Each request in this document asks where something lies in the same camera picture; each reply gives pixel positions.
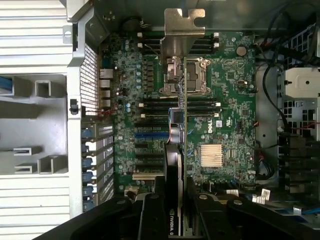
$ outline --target black cable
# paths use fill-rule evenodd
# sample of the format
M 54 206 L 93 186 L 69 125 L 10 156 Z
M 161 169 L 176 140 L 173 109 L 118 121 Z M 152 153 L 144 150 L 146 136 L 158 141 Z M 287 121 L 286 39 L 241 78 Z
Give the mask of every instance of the black cable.
M 272 27 L 274 26 L 276 20 L 278 19 L 278 17 L 280 17 L 282 14 L 284 14 L 286 12 L 286 9 L 288 7 L 291 7 L 291 6 L 294 6 L 294 5 L 302 5 L 302 4 L 306 4 L 306 5 L 310 5 L 312 7 L 314 7 L 315 9 L 317 9 L 317 6 L 314 5 L 313 3 L 311 2 L 308 2 L 307 0 L 304 0 L 304 1 L 299 1 L 299 2 L 289 2 L 287 3 L 286 5 L 284 5 L 273 17 L 273 19 L 271 20 L 270 24 L 269 24 L 269 27 L 268 27 L 268 30 L 266 32 L 266 35 L 264 37 L 264 40 L 263 42 L 261 43 L 262 46 L 264 46 L 267 42 L 268 42 L 268 38 L 271 34 L 271 30 L 272 30 Z
M 128 16 L 126 18 L 124 18 L 120 24 L 119 24 L 119 32 L 122 31 L 123 26 L 125 25 L 126 22 L 130 21 L 130 20 L 137 20 L 139 21 L 139 23 L 143 22 L 143 19 L 141 16 Z

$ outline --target black pcie slot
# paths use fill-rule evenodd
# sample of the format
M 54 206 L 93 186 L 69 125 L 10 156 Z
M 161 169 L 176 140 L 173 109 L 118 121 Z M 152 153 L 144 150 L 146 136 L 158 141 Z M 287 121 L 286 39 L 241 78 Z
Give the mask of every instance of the black pcie slot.
M 163 153 L 136 153 L 135 158 L 139 160 L 163 159 Z
M 134 123 L 135 128 L 169 128 L 167 122 L 155 122 L 155 121 L 139 121 Z

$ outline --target pcie slot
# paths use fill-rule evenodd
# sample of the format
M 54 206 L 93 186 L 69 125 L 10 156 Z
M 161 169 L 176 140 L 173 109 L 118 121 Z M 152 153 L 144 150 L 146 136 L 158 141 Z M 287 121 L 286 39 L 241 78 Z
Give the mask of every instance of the pcie slot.
M 139 121 L 139 122 L 135 122 L 134 123 L 134 127 L 136 128 L 155 128 L 155 127 L 159 127 L 159 128 L 168 128 L 168 123 L 167 122 L 156 122 L 156 121 L 149 121 L 149 120 L 144 120 L 144 121 Z
M 167 139 L 169 137 L 169 132 L 135 132 L 134 137 L 136 139 Z
M 136 153 L 135 158 L 138 160 L 164 159 L 163 153 Z
M 163 172 L 142 172 L 142 173 L 133 173 L 132 180 L 148 181 L 155 180 L 156 177 L 163 176 Z

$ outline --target red wire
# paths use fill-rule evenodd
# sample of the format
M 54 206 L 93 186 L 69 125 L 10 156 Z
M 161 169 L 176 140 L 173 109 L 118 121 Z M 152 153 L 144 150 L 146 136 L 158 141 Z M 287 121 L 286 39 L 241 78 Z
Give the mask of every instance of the red wire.
M 307 126 L 303 126 L 303 127 L 296 127 L 296 128 L 292 127 L 291 129 L 293 129 L 293 130 L 307 130 L 307 129 L 311 130 L 313 128 L 310 128 L 310 127 L 313 126 L 313 125 L 316 125 L 316 124 L 320 124 L 320 122 L 313 122 L 313 123 L 311 123 L 311 124 L 309 124 Z

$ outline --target black ram slot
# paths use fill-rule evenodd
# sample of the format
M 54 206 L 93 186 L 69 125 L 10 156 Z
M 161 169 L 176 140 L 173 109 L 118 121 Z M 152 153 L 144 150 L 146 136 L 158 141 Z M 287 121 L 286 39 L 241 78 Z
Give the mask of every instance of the black ram slot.
M 160 54 L 160 49 L 149 49 L 149 48 L 144 48 L 143 53 L 145 55 L 154 55 L 156 53 Z M 209 55 L 212 54 L 213 51 L 211 49 L 191 49 L 189 52 L 189 55 Z
M 198 98 L 188 98 L 187 104 L 203 104 L 203 103 L 208 103 L 212 104 L 213 102 L 216 102 L 216 98 L 205 98 L 205 99 L 198 99 Z M 153 103 L 153 104 L 158 104 L 158 103 L 177 103 L 177 100 L 174 100 L 172 98 L 159 98 L 159 99 L 154 99 L 154 98 L 144 98 L 142 100 L 144 104 L 147 103 Z

